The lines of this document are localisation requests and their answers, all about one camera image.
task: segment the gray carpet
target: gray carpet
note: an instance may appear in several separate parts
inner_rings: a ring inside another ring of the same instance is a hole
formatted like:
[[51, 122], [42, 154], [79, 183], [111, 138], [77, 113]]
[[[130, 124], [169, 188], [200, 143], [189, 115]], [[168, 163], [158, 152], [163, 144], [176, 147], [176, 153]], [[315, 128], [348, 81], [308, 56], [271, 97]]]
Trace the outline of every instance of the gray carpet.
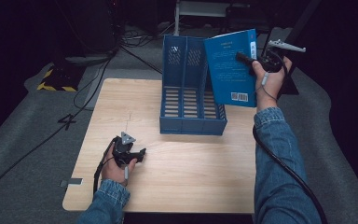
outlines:
[[[214, 29], [187, 30], [181, 35], [212, 36], [215, 32]], [[129, 50], [161, 68], [161, 46], [161, 40], [157, 40]], [[28, 95], [0, 128], [0, 174], [54, 133], [61, 126], [57, 123], [59, 119], [68, 114], [74, 115], [78, 111], [74, 101], [82, 106], [90, 97], [90, 92], [97, 88], [95, 81], [91, 85], [87, 84], [101, 74], [101, 70], [98, 73], [100, 65], [87, 68], [79, 85], [80, 89], [86, 88], [81, 92], [37, 91], [36, 87], [49, 66], [47, 64], [39, 74], [25, 82]], [[103, 76], [160, 78], [159, 73], [123, 51], [108, 65]], [[321, 201], [329, 223], [358, 223], [358, 180], [331, 134], [329, 98], [299, 69], [294, 73], [294, 80], [300, 95], [284, 95], [279, 105], [298, 137], [310, 187]], [[89, 107], [95, 104], [95, 99], [90, 101]], [[0, 223], [76, 221], [79, 213], [67, 212], [62, 208], [65, 189], [59, 187], [59, 184], [61, 180], [71, 177], [91, 114], [89, 111], [79, 113], [75, 118], [76, 123], [71, 124], [68, 131], [58, 132], [2, 178]], [[201, 223], [201, 220], [208, 219], [208, 216], [180, 219], [158, 214], [153, 214], [154, 218], [140, 217], [136, 219], [129, 216], [128, 220], [135, 220], [134, 223], [181, 223], [178, 220], [196, 223], [197, 220]], [[219, 223], [247, 223], [248, 220], [241, 216], [212, 219]]]

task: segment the wooden table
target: wooden table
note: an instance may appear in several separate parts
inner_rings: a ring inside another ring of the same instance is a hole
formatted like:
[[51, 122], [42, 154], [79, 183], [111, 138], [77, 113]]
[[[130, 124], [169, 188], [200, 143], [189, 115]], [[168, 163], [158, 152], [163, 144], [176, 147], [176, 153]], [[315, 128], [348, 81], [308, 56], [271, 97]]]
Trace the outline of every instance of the wooden table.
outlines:
[[129, 179], [126, 212], [253, 213], [254, 108], [226, 106], [222, 136], [160, 134], [161, 81], [108, 78], [63, 200], [66, 210], [86, 210], [95, 169], [110, 141], [121, 132], [134, 138], [132, 152], [146, 147]]

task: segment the dark background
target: dark background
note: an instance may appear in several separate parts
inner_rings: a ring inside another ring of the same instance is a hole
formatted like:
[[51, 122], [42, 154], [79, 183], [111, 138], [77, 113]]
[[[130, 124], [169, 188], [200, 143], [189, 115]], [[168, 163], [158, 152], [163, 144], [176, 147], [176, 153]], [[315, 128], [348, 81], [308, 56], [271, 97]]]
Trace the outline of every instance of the dark background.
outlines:
[[[0, 125], [26, 95], [24, 81], [50, 63], [54, 52], [65, 56], [85, 53], [54, 1], [39, 2], [50, 18], [43, 27], [30, 1], [0, 1]], [[70, 1], [60, 2], [62, 10], [71, 15]], [[171, 10], [162, 10], [171, 5], [151, 4], [159, 8], [155, 20], [171, 16], [163, 13]], [[46, 30], [49, 35], [41, 35]], [[297, 66], [329, 94], [334, 136], [358, 176], [358, 1], [322, 1], [296, 45], [307, 47]]]

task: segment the blue book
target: blue book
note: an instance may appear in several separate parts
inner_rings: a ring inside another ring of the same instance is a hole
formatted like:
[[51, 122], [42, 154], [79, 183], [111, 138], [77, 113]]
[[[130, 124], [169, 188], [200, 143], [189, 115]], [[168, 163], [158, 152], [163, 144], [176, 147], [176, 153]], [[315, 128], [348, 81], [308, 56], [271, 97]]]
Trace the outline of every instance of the blue book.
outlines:
[[207, 38], [204, 45], [215, 102], [256, 107], [255, 76], [235, 59], [237, 52], [257, 59], [255, 29]]

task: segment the barcode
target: barcode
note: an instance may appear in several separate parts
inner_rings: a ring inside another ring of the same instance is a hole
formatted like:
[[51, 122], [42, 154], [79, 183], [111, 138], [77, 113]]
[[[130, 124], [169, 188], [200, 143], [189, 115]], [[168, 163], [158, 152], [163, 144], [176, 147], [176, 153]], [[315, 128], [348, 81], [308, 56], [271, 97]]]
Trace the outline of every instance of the barcode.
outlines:
[[248, 102], [248, 93], [232, 92], [231, 100]]

